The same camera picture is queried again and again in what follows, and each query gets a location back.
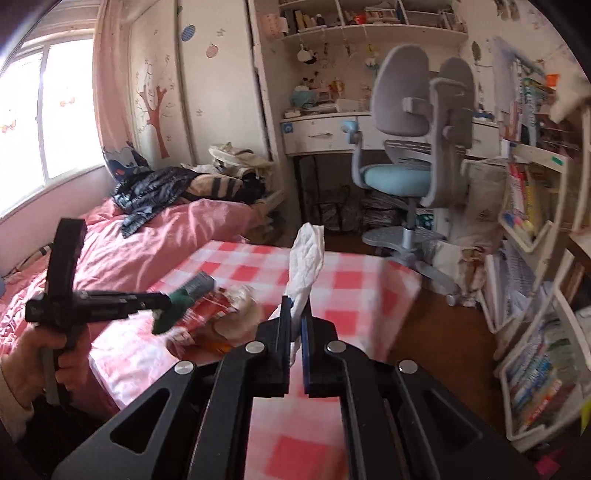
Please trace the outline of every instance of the tree decal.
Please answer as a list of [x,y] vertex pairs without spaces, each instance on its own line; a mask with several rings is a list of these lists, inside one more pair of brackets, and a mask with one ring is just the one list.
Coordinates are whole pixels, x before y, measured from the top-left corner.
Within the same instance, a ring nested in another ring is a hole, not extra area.
[[[160,148],[160,157],[169,157],[168,150],[166,149],[166,143],[162,136],[162,130],[160,128],[160,119],[164,116],[171,117],[167,114],[167,109],[174,107],[171,102],[164,103],[164,97],[166,92],[174,90],[174,82],[170,75],[167,75],[168,62],[170,61],[170,55],[166,55],[164,68],[160,75],[156,78],[154,76],[154,69],[152,63],[145,59],[145,74],[144,81],[139,86],[139,72],[135,73],[135,90],[138,98],[135,99],[135,106],[139,110],[138,114],[138,125],[137,133],[140,134],[146,130],[149,126],[154,127],[156,130],[156,138],[158,139],[158,146]],[[171,141],[170,135],[167,136],[167,140]]]

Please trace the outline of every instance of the chair backrest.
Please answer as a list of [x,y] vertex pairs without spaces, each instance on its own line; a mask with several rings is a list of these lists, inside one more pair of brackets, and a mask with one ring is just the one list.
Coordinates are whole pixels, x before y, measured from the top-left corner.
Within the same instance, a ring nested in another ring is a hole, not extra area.
[[[429,80],[426,53],[418,46],[403,45],[388,53],[379,70],[371,100],[377,129],[399,137],[430,132],[430,155],[417,148],[414,156],[431,163],[430,191],[421,199],[425,207],[449,207],[464,199],[460,168],[463,152],[472,146],[474,100],[472,71],[462,59],[448,59],[437,77]],[[412,157],[412,143],[408,145],[404,153]],[[396,162],[400,152],[386,150]]]

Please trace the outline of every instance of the sleeve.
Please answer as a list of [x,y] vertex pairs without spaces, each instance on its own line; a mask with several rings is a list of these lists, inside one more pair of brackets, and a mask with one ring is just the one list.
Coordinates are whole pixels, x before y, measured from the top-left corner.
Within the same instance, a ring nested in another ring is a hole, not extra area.
[[33,417],[33,405],[23,408],[12,395],[0,362],[0,421],[12,438],[13,442],[19,441],[27,429],[27,422]]

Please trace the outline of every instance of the metal screw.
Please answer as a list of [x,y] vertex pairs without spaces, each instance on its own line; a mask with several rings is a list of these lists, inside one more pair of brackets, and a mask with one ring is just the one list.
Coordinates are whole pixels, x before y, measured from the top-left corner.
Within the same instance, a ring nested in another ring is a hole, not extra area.
[[333,340],[326,344],[326,349],[331,353],[343,353],[347,345],[340,340]]
[[193,371],[193,368],[195,368],[195,365],[192,362],[182,360],[174,366],[174,371],[179,375],[187,375]]
[[403,374],[412,375],[417,373],[418,365],[412,360],[402,360],[398,364],[398,368]]
[[248,353],[261,353],[265,349],[265,344],[255,340],[246,344],[246,351]]

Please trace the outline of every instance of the window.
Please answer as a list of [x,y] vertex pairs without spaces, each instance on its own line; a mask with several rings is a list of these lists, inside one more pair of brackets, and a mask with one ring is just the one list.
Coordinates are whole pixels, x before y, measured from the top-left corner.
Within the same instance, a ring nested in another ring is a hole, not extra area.
[[92,96],[92,39],[45,44],[0,77],[0,212],[103,164]]

